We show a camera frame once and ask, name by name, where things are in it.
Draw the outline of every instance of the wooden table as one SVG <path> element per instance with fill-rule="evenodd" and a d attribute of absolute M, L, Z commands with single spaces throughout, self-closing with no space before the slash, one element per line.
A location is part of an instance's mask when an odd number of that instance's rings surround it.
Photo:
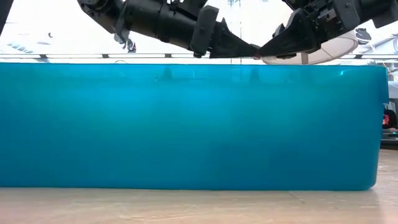
<path fill-rule="evenodd" d="M 398 151 L 366 192 L 0 189 L 0 223 L 398 223 Z"/>

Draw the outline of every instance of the robotic arm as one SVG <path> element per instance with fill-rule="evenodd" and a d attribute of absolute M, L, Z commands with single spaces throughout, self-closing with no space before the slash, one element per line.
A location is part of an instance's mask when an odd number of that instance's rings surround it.
<path fill-rule="evenodd" d="M 218 9 L 207 0 L 77 0 L 94 21 L 127 42 L 130 31 L 183 47 L 195 57 L 290 58 L 312 53 L 321 44 L 372 19 L 376 28 L 398 20 L 397 0 L 283 0 L 293 11 L 262 47 L 248 44 L 217 22 Z"/>

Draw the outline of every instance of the black robotic arm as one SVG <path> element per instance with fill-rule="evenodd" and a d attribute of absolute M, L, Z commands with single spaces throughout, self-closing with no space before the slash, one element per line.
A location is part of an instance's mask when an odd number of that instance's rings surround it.
<path fill-rule="evenodd" d="M 397 0 L 283 0 L 293 13 L 262 47 L 248 44 L 217 22 L 218 9 L 207 0 L 78 0 L 81 9 L 115 40 L 129 31 L 191 50 L 195 57 L 294 57 L 372 19 L 376 28 L 398 20 Z"/>

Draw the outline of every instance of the table surface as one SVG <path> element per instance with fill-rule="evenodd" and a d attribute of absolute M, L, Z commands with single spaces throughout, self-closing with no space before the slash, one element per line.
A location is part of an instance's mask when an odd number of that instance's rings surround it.
<path fill-rule="evenodd" d="M 398 223 L 398 151 L 365 192 L 0 189 L 0 223 Z"/>

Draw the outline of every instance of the blue water tank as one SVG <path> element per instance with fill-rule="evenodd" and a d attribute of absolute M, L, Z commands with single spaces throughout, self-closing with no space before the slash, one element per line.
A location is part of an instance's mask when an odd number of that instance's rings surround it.
<path fill-rule="evenodd" d="M 375 66 L 0 63 L 0 187 L 365 190 Z"/>

